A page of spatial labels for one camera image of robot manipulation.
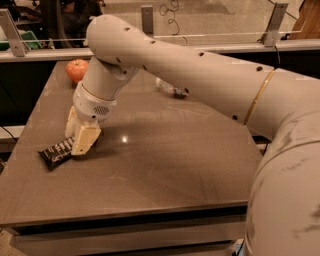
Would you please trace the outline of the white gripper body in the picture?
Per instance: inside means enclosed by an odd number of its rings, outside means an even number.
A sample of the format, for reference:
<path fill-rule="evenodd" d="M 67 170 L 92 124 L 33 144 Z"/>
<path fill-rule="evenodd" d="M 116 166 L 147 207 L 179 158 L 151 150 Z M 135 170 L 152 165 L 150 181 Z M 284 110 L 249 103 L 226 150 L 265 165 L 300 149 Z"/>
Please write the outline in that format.
<path fill-rule="evenodd" d="M 73 95 L 74 110 L 84 121 L 108 119 L 116 104 L 116 100 L 100 99 L 89 93 L 82 82 L 78 83 Z"/>

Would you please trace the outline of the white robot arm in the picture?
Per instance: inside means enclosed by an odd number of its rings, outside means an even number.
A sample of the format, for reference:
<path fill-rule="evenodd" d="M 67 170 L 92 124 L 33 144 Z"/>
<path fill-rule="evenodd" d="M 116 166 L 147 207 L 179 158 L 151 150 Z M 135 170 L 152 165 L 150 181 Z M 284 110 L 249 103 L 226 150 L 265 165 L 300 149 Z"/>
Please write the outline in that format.
<path fill-rule="evenodd" d="M 153 39 L 113 16 L 86 31 L 93 53 L 65 134 L 84 155 L 137 70 L 188 89 L 271 142 L 249 196 L 244 256 L 320 256 L 320 80 Z"/>

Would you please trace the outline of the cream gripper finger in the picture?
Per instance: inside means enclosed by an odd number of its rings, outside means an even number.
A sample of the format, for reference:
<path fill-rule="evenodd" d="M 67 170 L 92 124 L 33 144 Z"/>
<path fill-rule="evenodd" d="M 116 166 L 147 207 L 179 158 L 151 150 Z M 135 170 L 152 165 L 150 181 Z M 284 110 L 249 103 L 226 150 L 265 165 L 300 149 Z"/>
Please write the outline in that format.
<path fill-rule="evenodd" d="M 78 116 L 74 107 L 70 108 L 68 120 L 65 128 L 65 137 L 74 137 L 76 135 L 76 129 L 78 126 Z"/>
<path fill-rule="evenodd" d="M 100 133 L 101 128 L 98 122 L 76 120 L 74 125 L 75 141 L 72 146 L 72 155 L 85 155 L 98 139 Z"/>

